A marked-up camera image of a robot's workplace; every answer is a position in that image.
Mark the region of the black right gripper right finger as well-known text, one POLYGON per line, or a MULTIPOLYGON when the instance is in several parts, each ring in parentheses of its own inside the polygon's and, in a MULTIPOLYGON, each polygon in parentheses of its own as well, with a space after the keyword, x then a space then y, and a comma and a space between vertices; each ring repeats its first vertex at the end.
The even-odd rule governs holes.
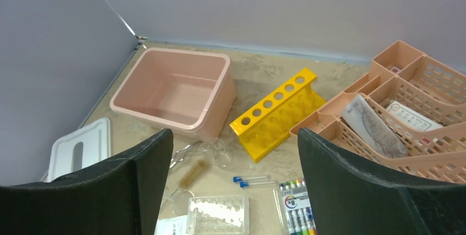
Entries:
POLYGON ((465 185, 390 169, 308 128, 297 145, 319 234, 465 234, 465 185))

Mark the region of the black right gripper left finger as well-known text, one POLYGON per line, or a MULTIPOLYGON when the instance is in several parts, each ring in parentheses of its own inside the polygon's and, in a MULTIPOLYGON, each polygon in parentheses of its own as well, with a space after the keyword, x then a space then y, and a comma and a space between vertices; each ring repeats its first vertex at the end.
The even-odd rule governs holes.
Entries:
POLYGON ((173 140, 165 128, 51 182, 1 187, 1 234, 153 234, 173 140))

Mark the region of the metal crucible tongs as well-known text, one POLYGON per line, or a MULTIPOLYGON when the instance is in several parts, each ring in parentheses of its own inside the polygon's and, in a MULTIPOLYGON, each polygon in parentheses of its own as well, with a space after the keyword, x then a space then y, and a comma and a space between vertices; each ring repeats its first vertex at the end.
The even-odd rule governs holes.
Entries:
POLYGON ((194 148, 198 145, 200 145, 202 143, 202 141, 196 141, 196 142, 192 142, 190 144, 188 144, 187 146, 185 146, 184 148, 176 151, 172 158, 171 158, 171 161, 170 161, 170 166, 169 166, 169 169, 172 169, 176 164, 182 162, 185 160, 185 157, 186 155, 194 150, 194 148))

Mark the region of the brown test tube brush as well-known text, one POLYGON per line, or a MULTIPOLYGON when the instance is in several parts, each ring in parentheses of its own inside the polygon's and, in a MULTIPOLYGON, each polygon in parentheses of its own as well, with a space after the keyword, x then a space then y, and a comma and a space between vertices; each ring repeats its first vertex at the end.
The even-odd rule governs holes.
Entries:
POLYGON ((181 189, 188 189, 196 179, 198 179, 206 170, 210 168, 210 162, 205 159, 198 160, 192 167, 186 172, 177 183, 177 189, 172 192, 174 195, 181 189))

